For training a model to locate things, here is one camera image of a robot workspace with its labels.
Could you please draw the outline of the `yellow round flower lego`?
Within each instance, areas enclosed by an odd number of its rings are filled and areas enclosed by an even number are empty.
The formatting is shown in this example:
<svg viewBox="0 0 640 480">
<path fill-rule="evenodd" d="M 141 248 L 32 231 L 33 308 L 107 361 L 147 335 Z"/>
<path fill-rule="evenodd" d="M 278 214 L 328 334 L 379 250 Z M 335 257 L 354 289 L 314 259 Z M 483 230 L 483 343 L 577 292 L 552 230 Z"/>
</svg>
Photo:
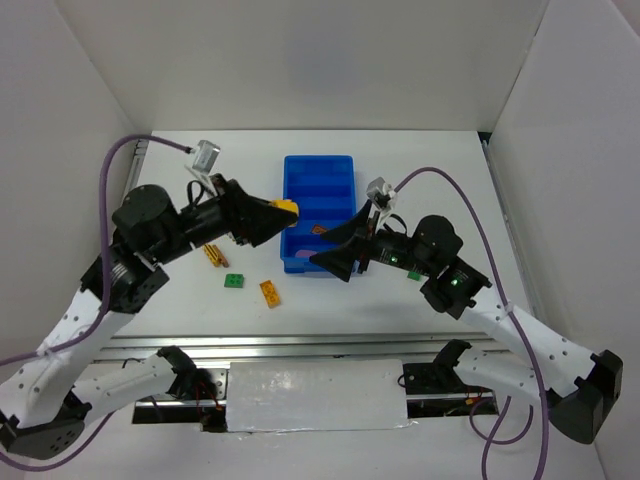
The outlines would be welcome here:
<svg viewBox="0 0 640 480">
<path fill-rule="evenodd" d="M 299 220 L 299 206 L 293 200 L 279 199 L 268 203 L 268 225 L 280 230 L 295 227 Z"/>
</svg>

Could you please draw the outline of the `purple flower lego piece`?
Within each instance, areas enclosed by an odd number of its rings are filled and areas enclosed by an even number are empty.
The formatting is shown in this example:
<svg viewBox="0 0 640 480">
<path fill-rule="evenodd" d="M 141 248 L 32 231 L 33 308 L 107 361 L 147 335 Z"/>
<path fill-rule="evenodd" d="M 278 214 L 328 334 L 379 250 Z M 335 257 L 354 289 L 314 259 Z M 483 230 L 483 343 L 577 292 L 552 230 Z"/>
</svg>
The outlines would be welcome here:
<svg viewBox="0 0 640 480">
<path fill-rule="evenodd" d="M 309 249 L 300 249 L 297 250 L 294 254 L 295 258 L 302 258 L 302 259 L 308 259 L 311 256 L 317 254 L 317 251 L 315 250 L 309 250 Z"/>
</svg>

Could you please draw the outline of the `yellow black striped lego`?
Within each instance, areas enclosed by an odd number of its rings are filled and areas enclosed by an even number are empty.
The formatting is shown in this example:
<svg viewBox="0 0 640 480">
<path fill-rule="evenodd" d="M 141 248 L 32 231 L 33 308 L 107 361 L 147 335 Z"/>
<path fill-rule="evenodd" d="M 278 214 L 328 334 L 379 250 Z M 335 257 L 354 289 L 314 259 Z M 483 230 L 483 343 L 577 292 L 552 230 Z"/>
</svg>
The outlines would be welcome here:
<svg viewBox="0 0 640 480">
<path fill-rule="evenodd" d="M 207 258 L 209 259 L 209 261 L 215 267 L 219 267 L 221 265 L 221 257 L 219 255 L 219 251 L 217 250 L 217 248 L 215 246 L 210 245 L 210 244 L 205 244 L 202 247 L 202 250 L 204 251 L 204 253 L 207 256 Z"/>
</svg>

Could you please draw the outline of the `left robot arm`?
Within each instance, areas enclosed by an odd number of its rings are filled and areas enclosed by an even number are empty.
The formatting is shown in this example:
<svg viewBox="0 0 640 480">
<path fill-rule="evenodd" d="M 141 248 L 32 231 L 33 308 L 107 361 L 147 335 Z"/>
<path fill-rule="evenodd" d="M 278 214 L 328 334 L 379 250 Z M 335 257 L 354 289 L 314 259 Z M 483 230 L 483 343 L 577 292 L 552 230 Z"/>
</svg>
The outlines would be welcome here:
<svg viewBox="0 0 640 480">
<path fill-rule="evenodd" d="M 168 283 L 164 265 L 225 235 L 257 247 L 298 220 L 296 212 L 247 194 L 234 180 L 220 174 L 211 180 L 210 198 L 181 210 L 164 188 L 143 185 L 114 211 L 114 235 L 81 278 L 67 311 L 34 358 L 1 385 L 7 453 L 49 460 L 95 420 L 147 397 L 215 398 L 210 375 L 177 346 L 104 376 L 81 377 Z"/>
</svg>

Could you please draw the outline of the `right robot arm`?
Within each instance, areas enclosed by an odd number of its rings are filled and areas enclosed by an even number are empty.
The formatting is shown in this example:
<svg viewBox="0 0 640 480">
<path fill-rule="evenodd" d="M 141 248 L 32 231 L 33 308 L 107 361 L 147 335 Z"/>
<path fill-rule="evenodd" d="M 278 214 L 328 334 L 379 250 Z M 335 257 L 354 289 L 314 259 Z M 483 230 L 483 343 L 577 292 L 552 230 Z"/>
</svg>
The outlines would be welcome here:
<svg viewBox="0 0 640 480">
<path fill-rule="evenodd" d="M 500 390 L 533 404 L 544 400 L 557 430 L 578 443 L 593 443 L 621 393 L 621 358 L 580 346 L 501 298 L 485 275 L 459 257 L 463 241 L 445 217 L 422 218 L 411 235 L 376 222 L 363 207 L 322 234 L 334 246 L 312 255 L 310 262 L 344 282 L 366 271 L 370 262 L 425 276 L 420 292 L 433 310 L 531 363 L 500 360 L 467 341 L 452 340 L 433 362 L 441 382 Z"/>
</svg>

